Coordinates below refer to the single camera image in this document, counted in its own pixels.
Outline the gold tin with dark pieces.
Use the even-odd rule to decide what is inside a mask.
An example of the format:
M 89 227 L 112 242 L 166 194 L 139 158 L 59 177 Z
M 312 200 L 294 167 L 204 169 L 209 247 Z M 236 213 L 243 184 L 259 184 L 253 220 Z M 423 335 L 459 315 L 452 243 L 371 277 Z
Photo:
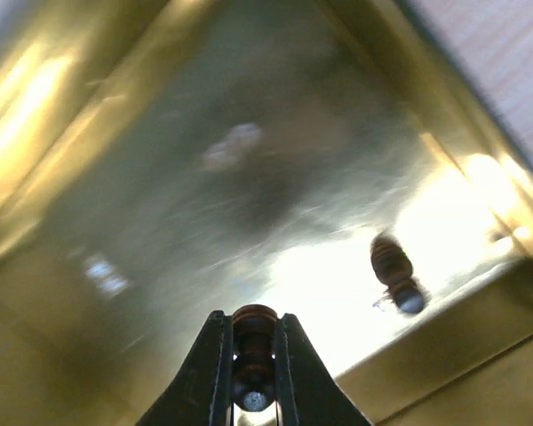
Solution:
M 132 425 L 245 304 L 376 425 L 533 425 L 533 170 L 415 4 L 0 1 L 0 425 Z

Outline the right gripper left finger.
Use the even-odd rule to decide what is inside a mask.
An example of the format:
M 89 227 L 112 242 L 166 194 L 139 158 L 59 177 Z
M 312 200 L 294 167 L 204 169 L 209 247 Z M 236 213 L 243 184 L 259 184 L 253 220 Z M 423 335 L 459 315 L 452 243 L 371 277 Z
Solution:
M 213 311 L 175 377 L 140 417 L 140 426 L 227 426 L 234 423 L 232 318 Z

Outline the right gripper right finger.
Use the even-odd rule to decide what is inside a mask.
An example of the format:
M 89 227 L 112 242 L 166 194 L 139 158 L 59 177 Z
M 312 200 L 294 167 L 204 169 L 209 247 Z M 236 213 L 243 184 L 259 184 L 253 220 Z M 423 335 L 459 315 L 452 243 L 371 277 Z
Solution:
M 277 320 L 274 387 L 279 425 L 369 425 L 338 387 L 294 314 Z

